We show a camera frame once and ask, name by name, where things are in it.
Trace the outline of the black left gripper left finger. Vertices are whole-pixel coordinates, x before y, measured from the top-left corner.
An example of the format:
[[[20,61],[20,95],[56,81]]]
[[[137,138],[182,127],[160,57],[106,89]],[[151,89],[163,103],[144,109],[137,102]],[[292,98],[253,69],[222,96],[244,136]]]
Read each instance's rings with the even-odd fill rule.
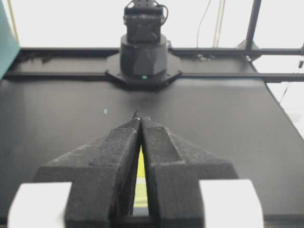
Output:
[[[137,113],[107,135],[42,165],[33,182],[71,182],[67,228],[108,228],[133,213],[141,120]]]

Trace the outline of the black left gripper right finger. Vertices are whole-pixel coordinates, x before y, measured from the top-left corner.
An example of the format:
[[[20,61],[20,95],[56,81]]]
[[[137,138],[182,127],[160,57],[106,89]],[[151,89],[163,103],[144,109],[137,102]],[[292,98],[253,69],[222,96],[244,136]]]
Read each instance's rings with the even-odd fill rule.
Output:
[[[141,128],[150,216],[161,228],[203,227],[199,181],[237,179],[233,164],[147,117]]]

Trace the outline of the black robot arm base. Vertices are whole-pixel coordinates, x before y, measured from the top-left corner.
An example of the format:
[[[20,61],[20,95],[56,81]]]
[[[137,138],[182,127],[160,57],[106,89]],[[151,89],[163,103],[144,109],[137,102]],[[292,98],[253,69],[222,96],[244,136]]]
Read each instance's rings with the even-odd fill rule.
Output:
[[[161,33],[168,14],[155,0],[130,1],[123,15],[126,34],[119,52],[107,58],[106,74],[132,86],[160,86],[181,75],[180,58]]]

